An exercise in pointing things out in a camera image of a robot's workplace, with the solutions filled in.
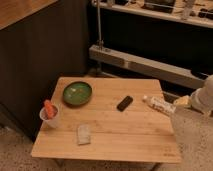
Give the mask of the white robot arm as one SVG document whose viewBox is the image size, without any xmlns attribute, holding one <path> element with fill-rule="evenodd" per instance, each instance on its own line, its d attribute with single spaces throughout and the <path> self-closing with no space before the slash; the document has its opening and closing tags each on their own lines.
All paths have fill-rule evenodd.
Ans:
<svg viewBox="0 0 213 171">
<path fill-rule="evenodd" d="M 206 78 L 202 88 L 196 89 L 191 95 L 179 97 L 173 104 L 193 108 L 206 116 L 210 116 L 213 113 L 213 75 Z"/>
</svg>

